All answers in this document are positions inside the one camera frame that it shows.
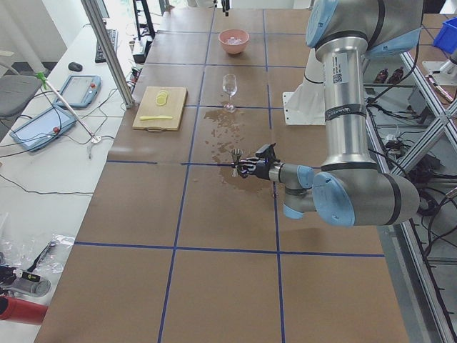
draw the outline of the wine glass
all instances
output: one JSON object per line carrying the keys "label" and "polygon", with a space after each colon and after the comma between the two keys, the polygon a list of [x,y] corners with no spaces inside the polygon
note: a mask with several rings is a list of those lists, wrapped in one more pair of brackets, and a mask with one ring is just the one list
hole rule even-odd
{"label": "wine glass", "polygon": [[224,109],[227,112],[234,113],[236,111],[235,105],[231,103],[231,97],[236,94],[238,87],[236,85],[236,75],[227,74],[224,76],[224,80],[222,81],[222,89],[226,92],[229,96],[228,103],[224,105]]}

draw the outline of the lemon slice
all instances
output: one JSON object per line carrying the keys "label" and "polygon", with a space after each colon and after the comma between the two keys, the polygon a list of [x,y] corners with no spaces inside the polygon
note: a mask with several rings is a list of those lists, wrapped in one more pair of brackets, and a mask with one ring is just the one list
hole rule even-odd
{"label": "lemon slice", "polygon": [[157,106],[163,106],[166,104],[166,100],[169,97],[169,93],[166,90],[161,90],[159,93],[157,93],[156,96],[156,105]]}

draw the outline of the computer mouse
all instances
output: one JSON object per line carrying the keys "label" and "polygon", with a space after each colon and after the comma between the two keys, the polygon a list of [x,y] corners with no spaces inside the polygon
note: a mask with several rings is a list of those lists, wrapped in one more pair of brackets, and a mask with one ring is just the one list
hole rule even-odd
{"label": "computer mouse", "polygon": [[81,71],[81,70],[83,70],[83,66],[77,62],[70,62],[69,69],[72,71]]}

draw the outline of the wooden cutting board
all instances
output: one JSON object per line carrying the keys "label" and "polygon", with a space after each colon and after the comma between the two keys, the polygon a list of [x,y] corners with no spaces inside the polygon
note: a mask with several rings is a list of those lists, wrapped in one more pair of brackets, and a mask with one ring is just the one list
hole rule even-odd
{"label": "wooden cutting board", "polygon": [[[166,104],[159,106],[156,104],[156,97],[162,90],[167,91],[169,95]],[[132,127],[136,130],[160,129],[178,131],[186,96],[186,87],[146,87]],[[173,119],[140,120],[141,116],[172,116]]]}

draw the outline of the keyboard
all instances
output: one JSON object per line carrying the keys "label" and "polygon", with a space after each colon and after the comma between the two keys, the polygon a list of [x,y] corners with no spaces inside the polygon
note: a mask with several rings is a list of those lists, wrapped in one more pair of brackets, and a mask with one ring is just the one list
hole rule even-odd
{"label": "keyboard", "polygon": [[[109,40],[111,41],[111,45],[114,48],[114,52],[117,51],[117,36],[118,31],[115,29],[106,29],[106,33],[108,34]],[[96,53],[95,53],[95,63],[106,62],[106,57],[101,50],[101,45],[97,42]]]}

